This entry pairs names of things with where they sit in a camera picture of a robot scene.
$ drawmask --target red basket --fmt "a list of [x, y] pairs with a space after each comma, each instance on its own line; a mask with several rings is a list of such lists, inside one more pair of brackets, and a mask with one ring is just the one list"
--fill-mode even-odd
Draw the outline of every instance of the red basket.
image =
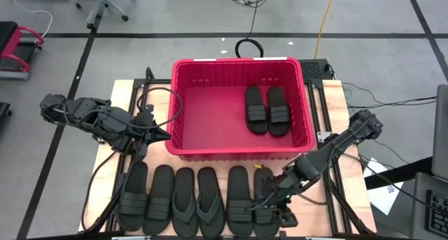
[[[244, 95], [257, 85], [281, 86], [291, 109], [287, 135], [254, 134], [246, 126]], [[183, 100], [180, 116], [167, 125], [167, 150], [182, 160], [287, 159], [314, 147], [300, 63], [293, 58], [183, 59], [174, 64], [171, 88]], [[171, 118], [180, 104], [169, 100]]]

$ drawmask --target wooden table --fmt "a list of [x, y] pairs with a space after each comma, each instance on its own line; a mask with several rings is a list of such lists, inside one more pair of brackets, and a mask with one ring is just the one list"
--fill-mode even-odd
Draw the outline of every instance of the wooden table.
[[[113, 86], [111, 101], [113, 106], [119, 106], [125, 110], [129, 108], [133, 80], [116, 80]], [[349, 113], [344, 98], [344, 91], [342, 89], [341, 82], [339, 80], [325, 80], [324, 92], [328, 106], [328, 112], [330, 116], [330, 123], [333, 132], [343, 132], [349, 125]], [[169, 87], [169, 85], [151, 85], [151, 87]], [[315, 98], [319, 99], [319, 93], [314, 91]], [[167, 119], [168, 105], [169, 105], [169, 92], [156, 90], [152, 91], [148, 95], [149, 104], [154, 105], [154, 116], [157, 123], [161, 123]], [[319, 101], [316, 102], [319, 123], [321, 130], [325, 131], [323, 123], [323, 116]], [[347, 154], [355, 155], [358, 157], [358, 151], [355, 146], [350, 147]], [[109, 145], [100, 145], [97, 152], [97, 159], [95, 161], [94, 169], [103, 162], [103, 160], [111, 154]], [[181, 167], [190, 167], [197, 174], [198, 170], [202, 167], [213, 167], [216, 170], [218, 176], [218, 182], [221, 188], [221, 194], [223, 196], [224, 204], [227, 194], [227, 177], [229, 169], [236, 165], [246, 167], [249, 174], [249, 183], [251, 187], [251, 194], [253, 197], [253, 173], [256, 170], [254, 164], [264, 164], [269, 167], [274, 175], [281, 173], [281, 168], [288, 160], [266, 160], [266, 161], [224, 161], [224, 162], [185, 162], [179, 159], [175, 155], [168, 153], [165, 148], [164, 142], [153, 143], [148, 147], [148, 154], [144, 159], [148, 165], [148, 179], [146, 192], [149, 193], [151, 183], [153, 180], [154, 169], [161, 164], [168, 164], [173, 167], [174, 171]], [[118, 156], [115, 156], [112, 160], [107, 162], [97, 173], [96, 178], [92, 183], [90, 191], [89, 202], [85, 212], [85, 223], [87, 227], [91, 225], [98, 215], [103, 211], [111, 198], [113, 184], [116, 177], [118, 165]], [[358, 217], [369, 227], [372, 231], [376, 232], [375, 222], [373, 220], [372, 210], [368, 199], [367, 190], [364, 183], [363, 171], [358, 161], [351, 157], [341, 156], [339, 159], [339, 166], [342, 174], [342, 181], [344, 184], [344, 191], [346, 200], [356, 212]], [[304, 195], [314, 199], [316, 201], [325, 201], [325, 191], [322, 181], [319, 181], [316, 185], [307, 190]], [[340, 213], [340, 206], [334, 199], [335, 211], [337, 215], [337, 225], [340, 232], [344, 231], [342, 217]], [[287, 236], [331, 236], [330, 220], [328, 218], [327, 206], [318, 206], [311, 204], [299, 196], [293, 196], [292, 202], [289, 207], [299, 220], [299, 225], [292, 228], [281, 228], [285, 231]], [[132, 235], [142, 235], [143, 232], [129, 232]], [[161, 233], [161, 235], [176, 235], [172, 225]], [[226, 226], [223, 231], [223, 236], [231, 236], [232, 233]]]

